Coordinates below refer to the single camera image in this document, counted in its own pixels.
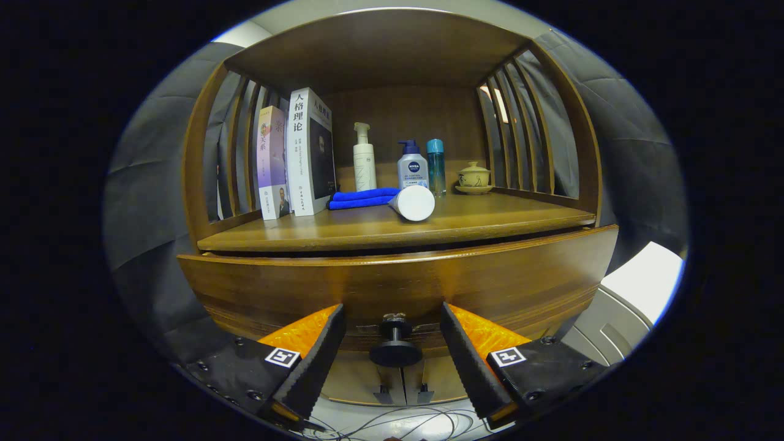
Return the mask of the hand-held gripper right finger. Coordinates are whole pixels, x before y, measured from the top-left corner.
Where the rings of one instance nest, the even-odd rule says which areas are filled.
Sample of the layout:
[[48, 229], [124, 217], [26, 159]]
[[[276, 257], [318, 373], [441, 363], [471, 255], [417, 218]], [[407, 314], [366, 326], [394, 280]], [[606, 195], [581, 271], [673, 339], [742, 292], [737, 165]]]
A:
[[492, 429], [538, 418], [609, 371], [556, 337], [529, 339], [460, 307], [440, 309], [440, 332], [465, 393]]

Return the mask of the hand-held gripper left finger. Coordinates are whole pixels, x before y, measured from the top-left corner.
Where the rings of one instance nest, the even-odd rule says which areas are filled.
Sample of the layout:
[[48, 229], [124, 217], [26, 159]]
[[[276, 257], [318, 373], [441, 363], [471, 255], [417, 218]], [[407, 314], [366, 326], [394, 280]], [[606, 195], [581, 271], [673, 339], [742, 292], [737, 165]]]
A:
[[322, 431], [310, 421], [344, 340], [343, 304], [319, 310], [263, 342], [230, 336], [221, 348], [185, 358], [180, 371], [247, 416], [291, 431]]

